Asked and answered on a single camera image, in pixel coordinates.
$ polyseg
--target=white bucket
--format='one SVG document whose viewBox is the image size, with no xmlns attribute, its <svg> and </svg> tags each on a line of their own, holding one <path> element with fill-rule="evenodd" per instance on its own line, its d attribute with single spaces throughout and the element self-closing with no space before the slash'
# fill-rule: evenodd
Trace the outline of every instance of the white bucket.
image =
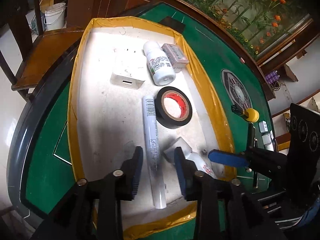
<svg viewBox="0 0 320 240">
<path fill-rule="evenodd" d="M 47 31 L 61 29 L 64 26 L 64 10 L 66 3 L 61 2 L 49 6 L 45 12 L 44 23 L 47 25 Z"/>
</svg>

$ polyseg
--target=small cardboard box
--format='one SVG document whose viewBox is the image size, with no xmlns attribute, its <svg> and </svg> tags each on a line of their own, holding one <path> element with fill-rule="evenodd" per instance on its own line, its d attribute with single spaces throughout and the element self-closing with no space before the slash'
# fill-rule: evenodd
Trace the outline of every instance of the small cardboard box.
<svg viewBox="0 0 320 240">
<path fill-rule="evenodd" d="M 179 73 L 189 63 L 189 60 L 178 45 L 165 43 L 162 46 L 162 50 L 167 54 L 175 73 Z"/>
</svg>

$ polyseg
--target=white plastic bottle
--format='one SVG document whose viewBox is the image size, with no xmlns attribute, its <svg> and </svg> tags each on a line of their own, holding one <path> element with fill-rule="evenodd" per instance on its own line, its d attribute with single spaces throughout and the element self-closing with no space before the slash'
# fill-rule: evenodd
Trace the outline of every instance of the white plastic bottle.
<svg viewBox="0 0 320 240">
<path fill-rule="evenodd" d="M 157 86 L 164 86 L 176 78 L 176 73 L 166 55 L 156 41 L 147 41 L 143 45 L 147 65 Z"/>
</svg>

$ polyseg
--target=metal screw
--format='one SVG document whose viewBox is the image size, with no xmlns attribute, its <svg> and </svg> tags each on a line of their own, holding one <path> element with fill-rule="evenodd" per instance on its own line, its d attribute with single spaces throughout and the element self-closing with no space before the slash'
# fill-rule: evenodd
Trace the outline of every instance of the metal screw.
<svg viewBox="0 0 320 240">
<path fill-rule="evenodd" d="M 77 181 L 78 186 L 84 186 L 85 184 L 87 184 L 87 180 L 86 179 L 80 179 Z"/>
<path fill-rule="evenodd" d="M 197 177 L 203 177 L 203 176 L 204 176 L 204 172 L 203 172 L 203 171 L 196 171 L 196 172 L 195 172 L 195 175 L 196 175 Z"/>
<path fill-rule="evenodd" d="M 239 186 L 239 185 L 241 184 L 241 181 L 240 181 L 239 179 L 233 179 L 233 180 L 231 181 L 231 183 L 232 183 L 233 185 Z"/>
<path fill-rule="evenodd" d="M 123 175 L 123 171 L 121 170 L 116 170 L 113 172 L 113 176 L 116 176 L 116 177 L 119 177 L 119 176 L 122 176 Z"/>
</svg>

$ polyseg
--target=barcode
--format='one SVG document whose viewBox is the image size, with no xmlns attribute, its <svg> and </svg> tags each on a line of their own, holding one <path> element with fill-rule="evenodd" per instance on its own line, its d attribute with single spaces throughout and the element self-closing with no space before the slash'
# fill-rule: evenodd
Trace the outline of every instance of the barcode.
<svg viewBox="0 0 320 240">
<path fill-rule="evenodd" d="M 155 102 L 153 99 L 146 99 L 147 104 L 147 116 L 156 116 Z"/>
</svg>

